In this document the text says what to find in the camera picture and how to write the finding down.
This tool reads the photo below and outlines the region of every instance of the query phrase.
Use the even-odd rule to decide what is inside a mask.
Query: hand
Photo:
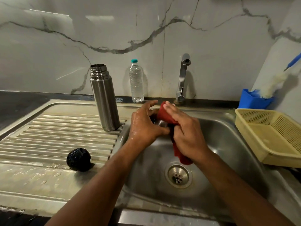
[[[168,135],[169,128],[154,125],[150,119],[152,114],[158,113],[158,109],[150,110],[158,101],[148,101],[136,112],[132,113],[131,129],[128,141],[131,141],[143,151],[150,146],[157,137]]]
[[[174,104],[166,102],[166,112],[180,125],[175,126],[174,140],[180,152],[192,161],[196,161],[203,153],[211,151],[204,139],[200,122],[180,111]]]

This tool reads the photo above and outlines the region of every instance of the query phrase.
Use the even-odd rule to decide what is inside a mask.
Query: faucet
[[[186,77],[187,66],[189,66],[190,64],[191,64],[190,55],[185,53],[182,56],[182,61],[181,61],[180,78],[179,78],[179,83],[178,83],[177,94],[175,97],[176,104],[180,104],[180,103],[184,102],[184,100],[185,100],[185,97],[183,95],[184,82],[185,82],[185,77]]]

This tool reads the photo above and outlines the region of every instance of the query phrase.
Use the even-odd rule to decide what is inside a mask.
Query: person's left arm
[[[129,138],[101,170],[45,226],[107,225],[122,186],[137,156],[169,129],[154,125],[150,101],[132,114]]]

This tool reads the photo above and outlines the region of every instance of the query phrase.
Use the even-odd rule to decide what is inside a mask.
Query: yellow plastic basket
[[[235,125],[265,164],[301,168],[301,125],[284,113],[236,109]]]

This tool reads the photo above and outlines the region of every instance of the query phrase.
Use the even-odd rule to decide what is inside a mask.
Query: water droplet
[[[57,176],[60,176],[60,175],[61,175],[61,172],[55,174],[54,177],[57,177]]]

